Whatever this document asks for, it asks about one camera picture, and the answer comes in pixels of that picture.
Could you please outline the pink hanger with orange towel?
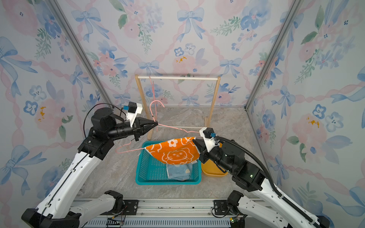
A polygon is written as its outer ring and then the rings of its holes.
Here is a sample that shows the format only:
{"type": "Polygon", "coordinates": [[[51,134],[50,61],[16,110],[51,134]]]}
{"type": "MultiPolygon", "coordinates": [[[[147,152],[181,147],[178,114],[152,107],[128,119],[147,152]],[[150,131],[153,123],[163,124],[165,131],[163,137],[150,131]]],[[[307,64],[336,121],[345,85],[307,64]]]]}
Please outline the pink hanger with orange towel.
{"type": "MultiPolygon", "coordinates": [[[[149,105],[149,110],[150,110],[150,112],[151,112],[151,114],[152,114],[152,118],[153,118],[153,120],[154,120],[154,121],[156,121],[156,120],[157,120],[157,117],[156,117],[156,115],[157,115],[157,106],[155,106],[155,115],[153,115],[153,112],[152,112],[152,104],[154,104],[155,102],[160,103],[160,104],[162,105],[162,107],[163,107],[163,108],[165,108],[164,104],[163,104],[161,101],[159,101],[159,100],[154,100],[154,101],[152,101],[152,102],[150,103],[150,105],[149,105]]],[[[175,129],[175,130],[183,131],[183,132],[185,132],[185,133],[187,133],[187,134],[189,134],[189,133],[198,134],[198,133],[199,133],[198,131],[188,131],[188,130],[186,130],[186,129],[185,129],[185,127],[184,127],[184,128],[179,128],[179,127],[175,127],[175,126],[168,126],[168,125],[161,124],[161,123],[158,123],[158,126],[161,126],[161,127],[164,127],[164,128],[170,128],[170,129],[175,129]]],[[[117,153],[117,154],[124,154],[124,153],[129,153],[129,152],[134,152],[134,151],[140,151],[140,150],[143,150],[143,148],[139,148],[139,149],[128,150],[128,151],[123,151],[123,152],[119,152],[119,151],[118,151],[118,150],[119,150],[119,149],[121,149],[122,147],[127,146],[127,145],[130,145],[131,143],[132,143],[132,142],[127,143],[127,144],[124,144],[124,145],[122,145],[122,146],[118,147],[118,148],[116,149],[116,153],[117,153]]]]}

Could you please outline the orange patterned towel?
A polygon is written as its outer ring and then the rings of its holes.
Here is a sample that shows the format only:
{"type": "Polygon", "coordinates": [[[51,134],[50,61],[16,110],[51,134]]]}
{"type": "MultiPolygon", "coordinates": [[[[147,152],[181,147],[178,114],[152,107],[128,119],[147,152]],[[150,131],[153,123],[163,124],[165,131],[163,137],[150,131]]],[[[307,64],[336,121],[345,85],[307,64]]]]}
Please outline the orange patterned towel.
{"type": "Polygon", "coordinates": [[[171,139],[147,146],[146,151],[158,161],[169,165],[183,165],[199,159],[193,140],[195,137],[171,139]]]}

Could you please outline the light blue towel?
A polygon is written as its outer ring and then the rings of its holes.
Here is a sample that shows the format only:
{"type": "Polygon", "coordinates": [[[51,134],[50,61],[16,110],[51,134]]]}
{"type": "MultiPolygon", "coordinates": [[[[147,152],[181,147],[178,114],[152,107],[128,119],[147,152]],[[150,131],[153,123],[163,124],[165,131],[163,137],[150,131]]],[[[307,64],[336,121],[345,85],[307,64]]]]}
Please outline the light blue towel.
{"type": "Polygon", "coordinates": [[[191,163],[181,165],[166,165],[167,177],[170,180],[186,181],[192,175],[193,165],[191,163]]]}

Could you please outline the pink hanger with blue towel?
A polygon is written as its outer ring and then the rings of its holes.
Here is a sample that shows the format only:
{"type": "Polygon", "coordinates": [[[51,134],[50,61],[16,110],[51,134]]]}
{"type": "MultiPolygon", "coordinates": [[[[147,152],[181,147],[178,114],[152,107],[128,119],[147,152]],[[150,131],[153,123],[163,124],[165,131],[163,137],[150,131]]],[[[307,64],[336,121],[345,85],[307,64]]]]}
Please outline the pink hanger with blue towel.
{"type": "Polygon", "coordinates": [[[154,84],[154,81],[152,80],[151,76],[149,76],[149,80],[150,80],[151,87],[152,87],[153,102],[154,102],[156,100],[155,84],[154,84]]]}

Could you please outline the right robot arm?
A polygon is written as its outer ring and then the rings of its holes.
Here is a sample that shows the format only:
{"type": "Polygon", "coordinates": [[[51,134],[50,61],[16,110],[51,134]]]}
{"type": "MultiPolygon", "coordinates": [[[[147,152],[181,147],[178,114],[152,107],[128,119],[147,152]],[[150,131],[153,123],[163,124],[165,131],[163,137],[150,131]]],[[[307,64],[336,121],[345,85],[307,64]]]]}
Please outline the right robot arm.
{"type": "Polygon", "coordinates": [[[212,161],[232,176],[232,181],[241,189],[251,192],[268,204],[257,205],[233,191],[227,199],[233,214],[253,217],[272,228],[328,228],[330,221],[325,216],[316,216],[305,210],[287,194],[278,189],[263,163],[251,152],[233,140],[223,137],[196,139],[202,163],[212,161]]]}

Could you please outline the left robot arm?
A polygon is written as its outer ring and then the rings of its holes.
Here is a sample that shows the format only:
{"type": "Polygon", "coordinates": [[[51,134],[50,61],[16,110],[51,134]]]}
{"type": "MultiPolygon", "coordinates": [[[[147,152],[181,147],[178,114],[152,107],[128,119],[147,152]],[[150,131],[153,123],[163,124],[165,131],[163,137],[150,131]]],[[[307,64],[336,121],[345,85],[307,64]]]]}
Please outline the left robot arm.
{"type": "Polygon", "coordinates": [[[83,205],[71,204],[115,140],[133,136],[138,141],[158,126],[157,121],[139,117],[142,109],[141,104],[129,103],[125,118],[109,107],[96,110],[91,117],[92,127],[67,171],[45,199],[36,208],[26,209],[21,219],[31,228],[81,228],[105,212],[120,214],[124,209],[123,195],[112,190],[83,205]]]}

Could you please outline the wooden hanger rack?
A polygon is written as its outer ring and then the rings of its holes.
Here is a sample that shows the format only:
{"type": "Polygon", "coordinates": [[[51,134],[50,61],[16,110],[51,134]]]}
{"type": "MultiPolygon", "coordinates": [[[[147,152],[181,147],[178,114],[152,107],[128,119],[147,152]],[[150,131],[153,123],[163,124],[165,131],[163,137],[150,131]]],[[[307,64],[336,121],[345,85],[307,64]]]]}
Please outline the wooden hanger rack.
{"type": "MultiPolygon", "coordinates": [[[[210,107],[210,112],[209,115],[207,117],[205,117],[204,119],[204,126],[205,127],[210,127],[211,125],[211,121],[212,121],[212,115],[213,115],[213,111],[214,111],[214,106],[216,103],[216,99],[217,99],[217,95],[218,95],[218,89],[219,89],[219,85],[221,82],[221,77],[218,76],[216,78],[207,78],[207,77],[173,77],[173,76],[151,76],[152,79],[159,79],[159,80],[194,80],[194,81],[214,81],[216,82],[215,84],[215,88],[214,88],[214,93],[213,93],[213,98],[212,98],[212,103],[211,103],[211,107],[210,107]]],[[[144,95],[144,91],[142,88],[142,83],[141,80],[142,79],[149,79],[149,76],[139,76],[139,75],[135,75],[135,79],[136,79],[136,84],[141,96],[141,100],[142,100],[142,107],[143,110],[145,110],[146,116],[147,118],[151,118],[152,114],[150,111],[147,111],[147,108],[149,109],[149,107],[147,107],[147,101],[144,95]]],[[[193,126],[176,126],[179,128],[184,128],[185,129],[201,129],[203,127],[193,127],[193,126]]]]}

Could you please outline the yellow plastic tray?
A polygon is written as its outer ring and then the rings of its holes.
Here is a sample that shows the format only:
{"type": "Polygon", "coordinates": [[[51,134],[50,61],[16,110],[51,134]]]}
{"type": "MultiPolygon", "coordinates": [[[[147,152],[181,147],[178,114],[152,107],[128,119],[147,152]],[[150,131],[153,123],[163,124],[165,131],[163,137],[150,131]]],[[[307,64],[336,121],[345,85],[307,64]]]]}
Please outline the yellow plastic tray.
{"type": "Polygon", "coordinates": [[[222,172],[211,160],[208,160],[206,163],[202,163],[202,172],[206,176],[210,177],[224,177],[228,174],[222,172]]]}

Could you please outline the teal plastic basket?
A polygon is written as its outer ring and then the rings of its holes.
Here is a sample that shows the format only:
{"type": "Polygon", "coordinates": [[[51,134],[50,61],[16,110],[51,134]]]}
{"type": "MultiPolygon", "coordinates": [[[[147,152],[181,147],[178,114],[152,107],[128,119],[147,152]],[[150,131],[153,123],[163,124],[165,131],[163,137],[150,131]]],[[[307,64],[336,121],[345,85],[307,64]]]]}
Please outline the teal plastic basket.
{"type": "Polygon", "coordinates": [[[140,153],[137,170],[136,183],[138,185],[197,185],[202,179],[201,162],[196,160],[192,162],[192,175],[190,179],[185,181],[170,180],[167,177],[166,165],[154,157],[147,151],[146,147],[163,141],[148,141],[142,146],[143,150],[140,153]]]}

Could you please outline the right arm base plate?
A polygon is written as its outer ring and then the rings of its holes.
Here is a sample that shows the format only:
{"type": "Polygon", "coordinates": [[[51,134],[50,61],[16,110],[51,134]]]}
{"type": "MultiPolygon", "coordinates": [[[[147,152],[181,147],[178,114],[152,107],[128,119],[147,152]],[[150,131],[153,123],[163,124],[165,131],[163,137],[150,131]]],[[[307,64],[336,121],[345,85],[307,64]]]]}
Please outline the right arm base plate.
{"type": "Polygon", "coordinates": [[[230,215],[235,217],[242,215],[237,206],[233,206],[231,203],[227,203],[227,200],[222,199],[213,200],[212,214],[215,217],[225,217],[230,215]]]}

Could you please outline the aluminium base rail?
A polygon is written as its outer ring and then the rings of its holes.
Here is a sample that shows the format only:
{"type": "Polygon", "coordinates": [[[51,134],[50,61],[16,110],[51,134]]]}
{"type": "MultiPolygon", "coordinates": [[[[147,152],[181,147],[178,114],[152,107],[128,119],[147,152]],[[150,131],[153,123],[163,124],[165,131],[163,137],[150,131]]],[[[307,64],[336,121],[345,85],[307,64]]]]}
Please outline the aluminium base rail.
{"type": "MultiPolygon", "coordinates": [[[[111,211],[111,200],[105,197],[76,199],[69,211],[81,214],[81,228],[271,228],[247,215],[215,217],[214,199],[138,200],[136,215],[102,215],[111,211]]],[[[259,199],[251,200],[262,205],[259,199]]]]}

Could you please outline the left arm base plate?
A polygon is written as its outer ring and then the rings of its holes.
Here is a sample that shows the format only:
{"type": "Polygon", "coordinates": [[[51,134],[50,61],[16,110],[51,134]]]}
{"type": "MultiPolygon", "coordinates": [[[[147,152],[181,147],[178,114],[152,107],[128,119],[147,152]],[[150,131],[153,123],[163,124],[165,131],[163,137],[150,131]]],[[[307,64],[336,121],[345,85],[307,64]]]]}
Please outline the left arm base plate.
{"type": "Polygon", "coordinates": [[[119,212],[104,212],[102,215],[114,216],[114,215],[136,215],[138,209],[139,200],[137,199],[124,199],[123,207],[119,212]]]}

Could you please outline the left aluminium corner post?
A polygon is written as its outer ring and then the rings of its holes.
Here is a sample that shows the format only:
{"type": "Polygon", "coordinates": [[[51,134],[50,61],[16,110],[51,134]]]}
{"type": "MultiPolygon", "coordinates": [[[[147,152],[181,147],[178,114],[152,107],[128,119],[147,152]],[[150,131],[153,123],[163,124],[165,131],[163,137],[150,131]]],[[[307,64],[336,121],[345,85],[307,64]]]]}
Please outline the left aluminium corner post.
{"type": "Polygon", "coordinates": [[[65,34],[67,35],[67,38],[70,40],[70,43],[75,50],[77,57],[81,61],[81,64],[86,69],[89,78],[93,81],[96,88],[99,90],[101,97],[106,103],[111,104],[112,101],[110,97],[108,96],[105,88],[102,85],[102,82],[96,75],[91,62],[89,61],[87,54],[85,50],[83,49],[81,43],[79,42],[76,33],[72,29],[68,19],[66,18],[63,10],[61,9],[58,1],[51,0],[51,1],[45,1],[48,7],[50,8],[50,11],[53,13],[57,21],[60,23],[61,28],[65,31],[65,34]]]}

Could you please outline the aluminium corner post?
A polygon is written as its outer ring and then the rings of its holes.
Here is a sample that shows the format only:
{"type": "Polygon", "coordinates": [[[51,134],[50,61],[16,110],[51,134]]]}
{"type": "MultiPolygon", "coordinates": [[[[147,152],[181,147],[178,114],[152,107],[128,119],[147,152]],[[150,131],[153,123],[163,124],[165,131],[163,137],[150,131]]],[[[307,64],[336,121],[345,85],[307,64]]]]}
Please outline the aluminium corner post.
{"type": "Polygon", "coordinates": [[[67,35],[67,38],[70,40],[70,43],[75,50],[77,57],[81,61],[81,64],[86,69],[89,78],[93,81],[96,88],[99,90],[101,97],[106,103],[111,104],[112,101],[110,97],[108,96],[105,88],[102,85],[102,82],[96,75],[91,62],[89,61],[87,54],[85,50],[83,49],[81,43],[79,42],[76,33],[72,29],[68,19],[66,18],[63,10],[61,9],[58,1],[51,0],[51,1],[45,1],[48,7],[50,8],[50,11],[53,13],[57,21],[60,23],[61,28],[65,31],[65,34],[67,35]]]}
{"type": "Polygon", "coordinates": [[[259,88],[261,86],[261,84],[263,83],[266,74],[269,71],[269,68],[271,66],[271,64],[274,62],[277,53],[279,52],[279,49],[282,46],[283,40],[286,37],[286,35],[288,34],[290,27],[292,26],[298,11],[302,5],[303,1],[300,0],[294,0],[292,2],[292,6],[290,7],[287,16],[285,17],[285,21],[283,22],[279,33],[277,35],[277,38],[275,39],[275,41],[273,42],[273,46],[268,54],[268,58],[266,59],[266,62],[262,68],[262,70],[260,71],[260,74],[258,76],[258,79],[256,81],[256,83],[254,84],[253,90],[250,93],[250,97],[247,100],[247,103],[245,105],[245,111],[248,112],[249,109],[251,108],[251,106],[253,106],[254,103],[254,99],[256,97],[256,94],[259,91],[259,88]]]}

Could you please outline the right aluminium corner post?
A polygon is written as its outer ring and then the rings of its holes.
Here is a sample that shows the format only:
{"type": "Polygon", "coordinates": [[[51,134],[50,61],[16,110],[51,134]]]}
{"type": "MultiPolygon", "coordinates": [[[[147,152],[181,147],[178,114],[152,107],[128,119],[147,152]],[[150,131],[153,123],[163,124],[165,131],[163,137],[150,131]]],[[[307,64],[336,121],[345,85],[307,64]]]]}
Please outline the right aluminium corner post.
{"type": "Polygon", "coordinates": [[[262,70],[260,71],[260,74],[258,76],[258,79],[256,81],[256,83],[254,84],[253,90],[250,93],[250,97],[247,100],[247,103],[245,105],[245,111],[248,112],[249,109],[251,108],[251,106],[253,106],[254,103],[254,99],[256,97],[256,94],[259,91],[259,88],[261,86],[261,84],[263,83],[266,74],[269,71],[269,68],[271,66],[271,64],[274,62],[277,53],[279,52],[279,49],[282,46],[283,40],[286,37],[286,35],[288,34],[290,27],[292,26],[298,11],[302,5],[303,1],[300,0],[294,0],[292,2],[292,6],[290,7],[287,16],[285,17],[285,21],[283,22],[279,33],[277,35],[277,38],[275,39],[275,41],[273,42],[273,46],[268,54],[268,58],[266,59],[266,62],[262,68],[262,70]]]}

